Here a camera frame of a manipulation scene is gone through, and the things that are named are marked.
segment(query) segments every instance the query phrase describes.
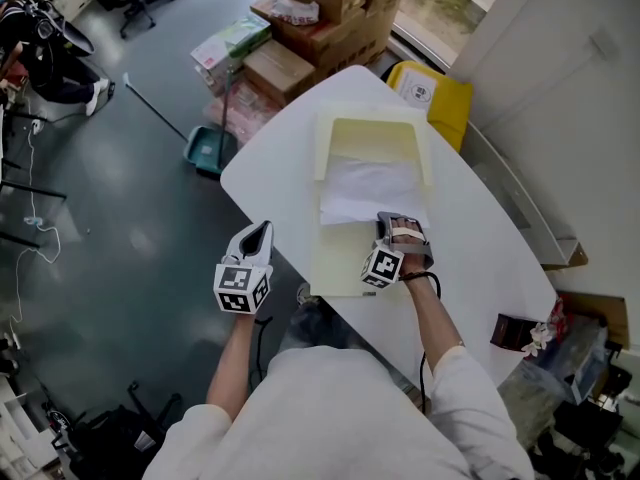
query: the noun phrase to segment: yellow bin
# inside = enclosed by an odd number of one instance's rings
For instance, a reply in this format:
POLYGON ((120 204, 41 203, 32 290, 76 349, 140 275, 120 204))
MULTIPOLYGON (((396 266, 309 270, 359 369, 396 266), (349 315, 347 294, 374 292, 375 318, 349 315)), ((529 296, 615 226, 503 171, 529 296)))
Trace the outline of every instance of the yellow bin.
POLYGON ((412 107, 424 109, 427 122, 460 152, 471 111, 471 84, 461 84, 407 60, 393 67, 387 85, 412 107))

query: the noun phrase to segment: gray floor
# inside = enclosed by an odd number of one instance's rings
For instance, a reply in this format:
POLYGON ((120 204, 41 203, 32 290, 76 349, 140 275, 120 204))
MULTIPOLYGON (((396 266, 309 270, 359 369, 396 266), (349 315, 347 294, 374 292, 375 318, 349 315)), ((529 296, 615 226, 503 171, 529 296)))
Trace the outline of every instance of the gray floor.
MULTIPOLYGON (((189 52, 248 12, 253 0, 177 0, 154 11, 158 25, 132 28, 123 41, 119 11, 92 4, 77 26, 96 46, 93 61, 118 82, 111 102, 90 119, 74 117, 35 137, 34 183, 68 194, 65 204, 36 197, 63 242, 49 266, 34 255, 21 263, 24 322, 16 326, 33 370, 71 413, 90 414, 126 402, 137 379, 140 396, 157 411, 173 392, 184 407, 203 400, 232 317, 212 293, 216 262, 247 218, 215 181, 182 158, 184 143, 123 89, 128 72, 188 134, 205 124, 210 95, 189 52)), ((41 102, 32 101, 34 109, 41 102)), ((82 110, 43 105, 49 116, 82 110)), ((16 126, 7 156, 28 165, 25 132, 16 126)), ((9 175, 25 179, 24 172, 9 175)), ((22 223, 28 195, 3 189, 0 225, 48 244, 22 223)), ((2 317, 17 313, 14 268, 21 246, 0 241, 2 317)), ((260 317, 275 317, 265 333, 263 364, 277 350, 295 309, 301 279, 276 254, 273 294, 260 317)), ((27 365, 19 377, 35 382, 27 365)))

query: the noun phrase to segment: label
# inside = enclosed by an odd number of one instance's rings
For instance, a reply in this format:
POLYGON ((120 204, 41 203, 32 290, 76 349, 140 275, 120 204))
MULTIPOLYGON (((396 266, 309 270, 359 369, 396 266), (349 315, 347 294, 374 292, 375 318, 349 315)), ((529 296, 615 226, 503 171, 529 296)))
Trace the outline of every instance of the label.
POLYGON ((396 92, 413 108, 424 110, 427 114, 436 90, 435 78, 415 71, 404 69, 398 80, 396 92))

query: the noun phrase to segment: white table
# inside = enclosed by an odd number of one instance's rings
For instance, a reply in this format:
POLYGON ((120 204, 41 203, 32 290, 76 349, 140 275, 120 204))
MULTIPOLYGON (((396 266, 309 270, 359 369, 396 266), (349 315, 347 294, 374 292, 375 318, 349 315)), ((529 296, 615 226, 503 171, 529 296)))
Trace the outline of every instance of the white table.
MULTIPOLYGON (((366 68, 348 68, 276 115, 230 162, 221 180, 253 222, 273 222, 276 248, 306 279, 311 269, 315 110, 327 100, 406 105, 366 68)), ((482 181, 433 128, 429 130, 434 179, 428 202, 432 270, 467 348, 499 384, 523 354, 489 343, 498 313, 545 321, 555 292, 482 181)), ((418 384, 423 350, 408 294, 399 307, 388 307, 375 297, 328 298, 327 302, 418 384)), ((429 390, 432 379, 427 372, 425 383, 429 390)))

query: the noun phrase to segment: white shirt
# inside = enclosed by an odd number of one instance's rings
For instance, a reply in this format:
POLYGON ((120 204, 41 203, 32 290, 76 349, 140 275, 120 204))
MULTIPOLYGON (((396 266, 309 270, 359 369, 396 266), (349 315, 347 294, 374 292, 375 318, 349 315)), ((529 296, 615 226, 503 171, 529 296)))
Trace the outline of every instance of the white shirt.
POLYGON ((463 347, 434 372, 425 418, 364 350, 291 349, 235 422, 198 405, 167 432, 144 480, 532 480, 493 383, 463 347))

